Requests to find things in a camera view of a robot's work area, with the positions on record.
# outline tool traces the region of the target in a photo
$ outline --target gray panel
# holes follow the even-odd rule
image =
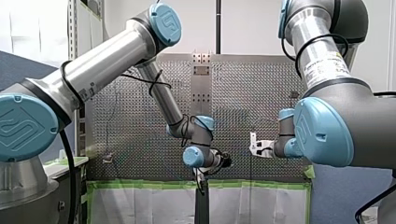
[[[193,74],[200,64],[193,60],[191,55],[163,55],[159,65],[182,113],[212,114],[216,121],[214,146],[230,152],[234,166],[215,178],[305,181],[302,160],[251,158],[248,151],[253,124],[260,139],[275,139],[278,111],[295,103],[291,91],[303,92],[293,64],[284,57],[211,55],[210,75],[200,79]],[[207,99],[206,105],[196,104],[198,83],[210,92],[209,104]],[[120,77],[87,105],[87,146],[95,155],[89,179],[191,179],[180,140],[165,134],[165,121],[148,90],[145,83]],[[110,153],[113,162],[104,163]]]
[[[181,112],[189,114],[191,60],[162,59],[159,66],[163,76],[172,85]],[[131,73],[140,77],[135,69]],[[181,140],[166,134],[165,120],[149,96],[146,83],[119,77],[93,98],[86,112],[87,123],[92,124],[92,130],[87,127],[87,145],[93,146],[96,154],[88,169],[89,179],[190,178],[190,171],[182,165]],[[103,163],[109,153],[113,154],[113,162]]]
[[[250,158],[248,151],[251,130],[258,140],[276,139],[277,113],[294,105],[291,91],[304,91],[293,63],[276,56],[214,55],[212,66],[214,146],[233,157],[233,167],[218,178],[302,179],[303,160]]]

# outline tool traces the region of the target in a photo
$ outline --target white wall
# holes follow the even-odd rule
[[[393,0],[364,0],[369,10],[370,27],[361,45],[352,75],[368,82],[374,91],[386,91],[389,79],[389,49]],[[105,27],[108,36],[120,32],[126,20],[145,10],[153,0],[105,1]],[[215,0],[163,0],[179,14],[182,39],[165,52],[191,53],[215,51]],[[222,53],[283,55],[277,38],[280,0],[222,1]]]
[[[125,22],[149,8],[154,0],[105,0],[105,37],[114,36],[125,27]],[[192,53],[215,49],[215,3],[214,0],[163,0],[170,5],[181,20],[180,42],[164,52]]]

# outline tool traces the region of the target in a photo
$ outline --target metal pole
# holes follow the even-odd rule
[[[209,224],[209,185],[202,180],[201,191],[195,190],[195,218],[194,224]]]
[[[216,0],[216,54],[221,54],[221,0]]]

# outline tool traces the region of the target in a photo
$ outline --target black cable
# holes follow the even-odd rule
[[[198,168],[197,168],[197,170],[195,171],[195,182],[197,182],[197,188],[198,188],[198,191],[201,193],[201,195],[205,195],[205,193],[204,193],[204,191],[202,190],[202,188],[201,188],[201,186],[200,186],[200,181],[198,180]]]
[[[158,78],[160,78],[161,74],[163,73],[163,70],[161,70],[158,75],[156,76],[156,79],[154,81],[150,81],[150,80],[145,80],[139,77],[134,77],[134,76],[130,76],[130,75],[126,75],[126,74],[121,74],[121,77],[130,77],[133,78],[135,80],[141,81],[141,82],[146,82],[146,83],[151,83],[151,86],[149,87],[149,94],[151,95],[151,89],[155,84],[160,84],[160,85],[165,85],[166,87],[168,87],[169,89],[172,89],[172,86],[169,83],[165,83],[165,82],[159,82]]]
[[[64,63],[62,63],[61,67],[59,68],[59,70],[61,71],[61,75],[62,75],[62,79],[64,80],[64,83],[66,84],[66,86],[69,88],[69,90],[71,92],[73,92],[73,94],[75,94],[75,96],[78,99],[79,102],[79,106],[83,106],[84,105],[84,101],[81,99],[81,97],[79,96],[78,92],[76,91],[76,89],[74,89],[74,87],[72,86],[72,84],[69,82],[69,80],[67,80],[66,78],[66,73],[64,71],[64,69],[66,68],[66,66],[70,63],[71,61],[66,61]]]
[[[76,180],[76,169],[73,159],[72,148],[70,147],[69,141],[67,139],[66,132],[61,130],[59,132],[61,135],[62,142],[64,144],[64,151],[66,152],[67,163],[69,165],[69,178],[70,178],[70,211],[68,224],[73,224],[76,216],[76,198],[77,198],[77,180]]]
[[[396,96],[396,91],[381,91],[375,92],[374,96]]]
[[[393,191],[396,190],[396,185],[393,185],[392,187],[388,188],[387,190],[385,190],[384,192],[382,192],[381,194],[379,194],[378,196],[376,196],[375,198],[373,198],[370,202],[368,202],[367,204],[365,204],[363,207],[361,207],[356,213],[355,213],[355,220],[357,223],[361,223],[360,221],[360,216],[361,214],[368,209],[369,207],[373,206],[374,204],[378,203],[379,201],[381,201],[382,199],[384,199],[385,197],[387,197],[388,195],[390,195]]]
[[[324,38],[324,37],[332,37],[332,38],[336,38],[336,39],[341,40],[344,43],[344,45],[346,46],[346,50],[343,53],[343,57],[347,56],[347,52],[349,51],[349,43],[347,42],[346,38],[344,38],[343,36],[338,35],[338,34],[318,35],[318,36],[308,40],[305,44],[303,44],[303,46],[300,48],[300,50],[297,53],[294,66],[295,66],[297,75],[300,78],[302,78],[301,72],[300,72],[300,58],[303,55],[304,50],[306,48],[308,48],[311,44],[313,44],[315,41],[317,41],[317,40],[319,40],[321,38]]]
[[[292,60],[292,61],[296,61],[296,59],[293,58],[291,55],[289,55],[289,54],[288,54],[288,51],[286,50],[285,38],[282,38],[282,39],[280,40],[280,45],[282,46],[283,53],[286,55],[286,57],[288,57],[288,58],[289,58],[290,60]]]

